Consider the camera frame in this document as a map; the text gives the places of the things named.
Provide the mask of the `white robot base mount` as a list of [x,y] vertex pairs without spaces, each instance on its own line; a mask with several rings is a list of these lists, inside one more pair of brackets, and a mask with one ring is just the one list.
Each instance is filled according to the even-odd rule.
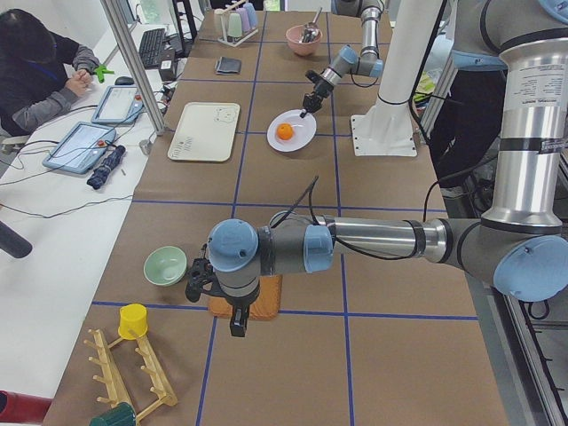
[[366,114],[351,118],[357,156],[417,155],[408,101],[444,9],[442,0],[400,3],[377,101]]

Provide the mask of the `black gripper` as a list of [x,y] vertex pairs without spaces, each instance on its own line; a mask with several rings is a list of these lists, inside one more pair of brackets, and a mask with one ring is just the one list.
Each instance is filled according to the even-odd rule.
[[308,111],[319,111],[324,99],[328,98],[334,89],[333,84],[314,70],[308,70],[305,76],[314,83],[314,88],[311,93],[304,95],[301,118],[305,118],[308,115]]
[[207,243],[201,246],[199,255],[193,260],[187,272],[188,282],[185,287],[185,297],[191,303],[197,303],[201,294],[223,297],[232,306],[232,316],[229,322],[231,336],[245,337],[253,295],[230,296],[222,289],[212,264],[206,258],[207,246]]

